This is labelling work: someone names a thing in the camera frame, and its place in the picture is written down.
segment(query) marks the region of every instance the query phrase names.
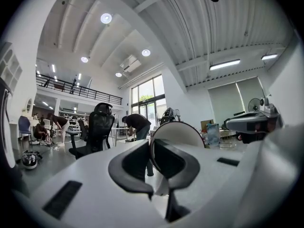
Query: office chair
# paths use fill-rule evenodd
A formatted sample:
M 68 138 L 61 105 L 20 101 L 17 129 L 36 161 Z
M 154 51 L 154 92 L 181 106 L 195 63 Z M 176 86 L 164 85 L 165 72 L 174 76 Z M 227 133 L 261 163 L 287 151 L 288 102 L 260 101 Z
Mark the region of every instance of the office chair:
M 112 107 L 107 103 L 100 103 L 90 114 L 89 133 L 86 141 L 86 146 L 76 148 L 74 137 L 77 135 L 77 133 L 74 133 L 73 131 L 66 132 L 71 135 L 72 141 L 72 148 L 69 149 L 69 152 L 74 155 L 76 159 L 94 152 L 103 151 L 110 148 L 108 137 L 115 117 L 111 115 L 111 109 L 108 109 L 109 106 Z
M 78 122 L 81 130 L 80 139 L 82 139 L 83 141 L 87 141 L 87 137 L 89 134 L 88 129 L 86 128 L 83 120 L 79 120 Z
M 27 117 L 21 116 L 18 120 L 18 127 L 19 127 L 19 134 L 21 134 L 21 145 L 22 145 L 22 151 L 24 151 L 23 147 L 23 141 L 22 141 L 22 135 L 23 134 L 28 134 L 29 140 L 28 143 L 32 147 L 33 151 L 33 145 L 32 145 L 32 132 L 30 131 L 30 122 Z

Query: man in black shirt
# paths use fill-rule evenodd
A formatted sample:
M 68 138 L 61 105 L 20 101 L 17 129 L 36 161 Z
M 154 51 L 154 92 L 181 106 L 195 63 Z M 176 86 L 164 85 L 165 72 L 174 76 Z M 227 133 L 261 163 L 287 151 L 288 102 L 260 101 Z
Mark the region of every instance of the man in black shirt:
M 58 126 L 58 129 L 61 130 L 61 143 L 58 144 L 59 147 L 64 147 L 65 146 L 65 138 L 66 138 L 66 131 L 68 127 L 70 126 L 70 122 L 61 117 L 61 116 L 56 116 L 53 113 L 49 113 L 47 115 L 47 119 L 51 120 L 53 123 L 55 123 Z
M 127 124 L 129 128 L 129 136 L 133 135 L 133 128 L 136 129 L 136 140 L 146 139 L 150 130 L 151 123 L 147 118 L 140 114 L 131 114 L 124 116 L 122 122 Z M 153 176 L 153 168 L 150 161 L 147 163 L 148 176 Z

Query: fluorescent light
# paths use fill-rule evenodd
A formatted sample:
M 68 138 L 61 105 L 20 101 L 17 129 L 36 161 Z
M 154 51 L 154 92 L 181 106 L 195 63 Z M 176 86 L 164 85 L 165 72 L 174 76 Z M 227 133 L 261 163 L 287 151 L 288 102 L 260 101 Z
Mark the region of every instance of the fluorescent light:
M 100 21 L 103 22 L 104 24 L 108 24 L 112 21 L 112 16 L 111 14 L 108 13 L 104 13 L 101 17 L 100 17 Z
M 87 57 L 82 57 L 81 61 L 83 61 L 84 63 L 87 63 L 89 61 L 89 59 Z
M 222 67 L 228 67 L 228 66 L 232 66 L 232 65 L 235 65 L 235 64 L 239 64 L 240 61 L 241 60 L 238 59 L 238 60 L 233 60 L 233 61 L 226 62 L 226 63 L 219 63 L 219 64 L 216 64 L 216 65 L 212 65 L 212 66 L 210 66 L 210 70 L 219 69 L 219 68 L 222 68 Z
M 151 51 L 148 50 L 148 49 L 145 49 L 145 50 L 142 51 L 142 55 L 143 55 L 144 57 L 148 57 L 148 56 L 150 56 L 150 54 L 151 54 Z
M 271 55 L 265 55 L 265 56 L 262 56 L 262 60 L 267 60 L 267 59 L 273 59 L 277 57 L 277 54 L 271 54 Z

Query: jeans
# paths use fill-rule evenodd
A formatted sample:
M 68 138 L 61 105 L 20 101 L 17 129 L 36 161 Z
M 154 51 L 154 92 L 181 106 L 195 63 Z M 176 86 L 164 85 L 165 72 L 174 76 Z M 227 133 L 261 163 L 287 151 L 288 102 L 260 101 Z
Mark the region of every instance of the jeans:
M 150 125 L 143 127 L 139 132 L 136 133 L 136 140 L 146 139 L 149 130 Z M 153 167 L 150 160 L 147 163 L 147 171 L 149 176 L 153 175 Z

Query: person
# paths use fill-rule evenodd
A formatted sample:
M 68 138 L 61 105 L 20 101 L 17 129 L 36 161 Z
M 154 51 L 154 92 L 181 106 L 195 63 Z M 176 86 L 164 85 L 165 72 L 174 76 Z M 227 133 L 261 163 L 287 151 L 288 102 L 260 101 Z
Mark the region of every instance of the person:
M 48 134 L 48 131 L 45 129 L 44 125 L 45 125 L 44 121 L 41 121 L 40 123 L 38 123 L 36 125 L 35 131 L 34 131 L 34 137 L 39 140 L 51 142 L 51 138 Z
M 150 130 L 151 123 L 147 118 L 140 114 L 131 114 L 129 116 L 124 116 L 122 122 L 127 124 L 129 128 L 129 136 L 133 135 L 133 128 L 136 129 L 136 140 L 146 139 L 147 134 Z M 148 176 L 154 175 L 152 164 L 150 161 L 147 163 Z
M 61 142 L 58 144 L 58 147 L 64 147 L 65 146 L 65 138 L 66 138 L 66 131 L 68 127 L 70 126 L 70 122 L 61 117 L 61 116 L 56 116 L 53 113 L 49 113 L 47 115 L 47 119 L 55 123 L 58 127 L 58 129 L 61 130 Z

